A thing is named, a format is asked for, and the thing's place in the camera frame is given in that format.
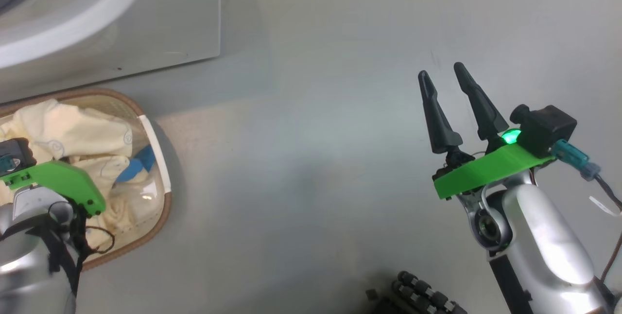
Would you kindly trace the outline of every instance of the laundry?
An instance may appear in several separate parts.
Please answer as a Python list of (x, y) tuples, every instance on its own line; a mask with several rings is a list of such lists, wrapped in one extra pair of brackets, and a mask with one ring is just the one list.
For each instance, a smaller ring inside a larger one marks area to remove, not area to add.
[[(126, 199), (111, 197), (111, 190), (130, 164), (133, 136), (131, 126), (122, 119), (93, 110), (60, 104), (51, 99), (25, 106), (13, 116), (0, 119), (0, 141), (26, 138), (37, 163), (67, 159), (85, 170), (106, 199), (107, 208), (92, 217), (87, 226), (98, 226), (113, 234), (131, 227), (134, 217)], [(0, 205), (11, 203), (14, 192), (0, 187)], [(100, 230), (86, 235), (93, 248), (109, 241)]]

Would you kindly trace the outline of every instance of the laundry basket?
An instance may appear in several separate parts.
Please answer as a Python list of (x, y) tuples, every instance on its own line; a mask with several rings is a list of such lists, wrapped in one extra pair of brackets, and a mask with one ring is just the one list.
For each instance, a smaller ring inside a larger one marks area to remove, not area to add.
[(116, 230), (115, 246), (106, 254), (94, 254), (87, 258), (84, 270), (94, 268), (103, 263), (116, 259), (136, 247), (151, 240), (162, 229), (171, 212), (171, 179), (164, 162), (162, 150), (151, 127), (149, 119), (135, 102), (130, 98), (108, 89), (71, 90), (28, 99), (0, 108), (0, 118), (13, 115), (20, 108), (37, 104), (48, 99), (79, 106), (93, 108), (109, 115), (114, 115), (127, 121), (133, 132), (133, 155), (138, 150), (151, 144), (155, 153), (155, 165), (149, 172), (149, 177), (133, 187), (133, 193), (127, 197), (134, 214), (134, 225)]

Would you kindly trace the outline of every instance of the washing machine drum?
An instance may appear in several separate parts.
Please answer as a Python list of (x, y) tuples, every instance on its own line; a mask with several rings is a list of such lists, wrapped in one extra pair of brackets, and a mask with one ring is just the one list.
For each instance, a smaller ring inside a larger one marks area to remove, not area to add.
[(0, 0), (0, 69), (64, 50), (104, 30), (134, 0)]

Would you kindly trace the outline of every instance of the green plastic mount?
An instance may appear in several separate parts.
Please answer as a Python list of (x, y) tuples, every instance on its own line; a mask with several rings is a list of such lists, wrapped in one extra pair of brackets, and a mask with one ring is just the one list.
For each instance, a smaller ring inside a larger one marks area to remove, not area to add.
[(63, 161), (49, 161), (0, 178), (11, 190), (32, 184), (45, 186), (84, 206), (90, 216), (106, 210), (106, 201), (91, 177), (84, 170)]
[(434, 188), (438, 197), (446, 199), (552, 159), (554, 157), (537, 158), (516, 143), (508, 144), (436, 179)]

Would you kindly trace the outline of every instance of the green light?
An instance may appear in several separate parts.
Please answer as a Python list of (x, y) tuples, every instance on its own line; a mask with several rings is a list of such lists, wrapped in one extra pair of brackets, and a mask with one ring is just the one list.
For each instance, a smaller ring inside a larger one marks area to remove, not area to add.
[(506, 130), (506, 132), (501, 136), (504, 141), (508, 144), (516, 143), (516, 138), (520, 134), (520, 130), (517, 128)]

